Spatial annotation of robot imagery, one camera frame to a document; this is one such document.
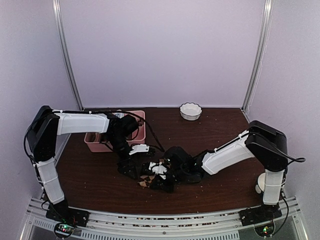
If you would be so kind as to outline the brown argyle patterned sock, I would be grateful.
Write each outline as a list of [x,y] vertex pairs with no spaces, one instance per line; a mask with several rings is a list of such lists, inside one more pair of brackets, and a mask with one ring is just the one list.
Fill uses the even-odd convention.
[[160,158],[158,162],[154,162],[154,163],[162,163],[168,168],[168,171],[166,173],[166,179],[162,179],[159,175],[155,175],[153,172],[149,170],[150,162],[145,162],[142,164],[138,184],[143,188],[163,190],[165,184],[167,184],[169,180],[167,173],[171,168],[171,163],[168,159],[165,159],[165,158]]

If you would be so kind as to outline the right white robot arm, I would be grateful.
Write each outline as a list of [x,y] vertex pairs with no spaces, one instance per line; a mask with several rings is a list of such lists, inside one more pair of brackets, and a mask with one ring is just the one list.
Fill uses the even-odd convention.
[[256,184],[262,203],[242,214],[256,214],[261,221],[281,216],[279,200],[288,168],[293,163],[304,163],[306,158],[291,156],[285,133],[258,120],[250,122],[246,130],[229,142],[197,155],[190,155],[178,146],[169,148],[160,164],[160,188],[171,193],[177,183],[199,183],[205,176],[214,176],[249,160],[256,160],[263,169],[259,175],[262,181]]

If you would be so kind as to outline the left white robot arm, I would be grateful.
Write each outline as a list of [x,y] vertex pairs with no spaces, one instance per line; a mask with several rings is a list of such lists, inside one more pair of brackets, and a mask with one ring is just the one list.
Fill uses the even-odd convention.
[[152,154],[155,149],[145,143],[129,143],[129,135],[138,131],[140,122],[149,129],[152,128],[144,117],[130,111],[57,110],[48,105],[41,106],[25,131],[23,148],[34,168],[37,181],[46,194],[48,212],[61,222],[76,217],[69,207],[56,169],[56,144],[59,136],[98,134],[101,144],[107,145],[117,154],[118,171],[134,179],[137,171],[133,157]]

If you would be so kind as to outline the pink divided storage box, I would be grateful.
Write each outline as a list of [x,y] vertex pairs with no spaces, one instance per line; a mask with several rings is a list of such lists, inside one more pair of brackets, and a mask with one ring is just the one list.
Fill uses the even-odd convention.
[[145,118],[143,110],[115,112],[111,116],[107,132],[88,132],[84,143],[93,153],[130,151],[135,145],[145,144]]

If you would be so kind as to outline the white scalloped ceramic bowl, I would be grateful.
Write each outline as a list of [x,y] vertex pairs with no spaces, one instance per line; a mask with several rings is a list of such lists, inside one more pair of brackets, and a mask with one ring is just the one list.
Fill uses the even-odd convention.
[[180,115],[187,121],[196,121],[200,118],[203,109],[196,103],[186,102],[179,107]]

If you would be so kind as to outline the white paper cup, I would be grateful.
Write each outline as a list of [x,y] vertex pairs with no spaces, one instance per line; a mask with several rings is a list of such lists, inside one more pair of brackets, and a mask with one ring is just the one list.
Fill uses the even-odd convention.
[[266,177],[266,173],[262,173],[258,176],[257,181],[256,181],[256,185],[255,185],[255,191],[261,195],[264,193],[265,191],[265,177]]

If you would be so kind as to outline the aluminium front rail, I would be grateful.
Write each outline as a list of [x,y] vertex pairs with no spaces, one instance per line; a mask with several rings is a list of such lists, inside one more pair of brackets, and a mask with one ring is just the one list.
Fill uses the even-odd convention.
[[[66,240],[309,240],[302,212],[295,197],[287,198],[289,206],[285,224],[273,237],[264,238],[256,231],[260,225],[244,226],[239,212],[225,211],[191,214],[127,214],[95,211],[89,212],[85,227],[77,226]],[[18,240],[59,240],[54,234],[57,221],[46,218],[48,203],[31,198],[24,226]]]

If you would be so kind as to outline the left aluminium corner post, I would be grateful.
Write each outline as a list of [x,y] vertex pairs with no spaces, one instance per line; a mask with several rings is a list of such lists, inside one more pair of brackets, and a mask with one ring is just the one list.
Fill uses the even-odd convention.
[[62,12],[61,12],[61,1],[60,0],[53,0],[52,1],[52,6],[53,6],[53,13],[55,17],[55,22],[57,26],[57,31],[59,35],[59,41],[60,41],[60,46],[62,50],[62,55],[63,55],[63,62],[65,65],[68,81],[70,83],[71,91],[74,96],[74,99],[77,104],[77,108],[79,110],[83,110],[84,106],[80,97],[80,93],[78,90],[78,86],[76,83],[74,71],[72,68],[72,62],[70,58],[70,54],[68,51],[68,44],[66,40],[66,35],[65,35],[65,29],[64,29],[64,24],[63,24],[63,17],[62,17]]

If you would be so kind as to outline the aluminium corner post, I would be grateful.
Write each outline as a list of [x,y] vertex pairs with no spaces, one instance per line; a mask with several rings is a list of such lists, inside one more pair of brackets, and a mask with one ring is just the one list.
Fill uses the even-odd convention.
[[273,0],[265,0],[264,1],[264,9],[263,9],[263,16],[261,21],[260,27],[260,34],[259,40],[257,45],[257,50],[253,62],[253,67],[249,79],[249,84],[247,87],[247,91],[245,94],[245,98],[242,104],[242,112],[247,116],[250,111],[250,105],[253,100],[255,90],[257,88],[258,79],[260,76],[260,71],[262,67],[262,60],[264,56],[264,52],[266,50],[269,31],[270,31],[270,24],[272,18],[272,11],[273,11]]
[[62,55],[63,55],[63,62],[65,65],[68,81],[70,83],[71,91],[74,96],[74,99],[77,104],[77,108],[79,110],[83,110],[84,106],[80,97],[80,93],[78,90],[78,86],[76,83],[74,71],[72,68],[72,62],[70,58],[70,54],[68,51],[68,44],[66,40],[66,35],[65,35],[65,29],[64,29],[64,24],[63,24],[63,17],[62,17],[62,12],[61,12],[61,1],[60,0],[53,0],[52,1],[52,6],[53,6],[53,13],[55,17],[55,22],[57,26],[57,31],[59,35],[59,41],[60,41],[60,46],[62,50]]

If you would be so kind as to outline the right aluminium corner post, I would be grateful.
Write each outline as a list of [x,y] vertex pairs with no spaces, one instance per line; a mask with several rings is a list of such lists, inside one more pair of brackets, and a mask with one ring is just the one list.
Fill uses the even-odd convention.
[[264,9],[263,9],[263,16],[261,21],[260,27],[260,34],[259,40],[257,45],[257,50],[253,62],[253,67],[249,79],[249,84],[247,87],[247,91],[245,94],[245,98],[242,104],[242,112],[247,116],[250,111],[250,105],[253,100],[255,90],[257,88],[258,79],[260,76],[260,71],[262,67],[262,60],[264,56],[264,52],[266,50],[269,31],[270,31],[270,24],[272,18],[272,11],[273,11],[273,0],[265,0],[264,1]]

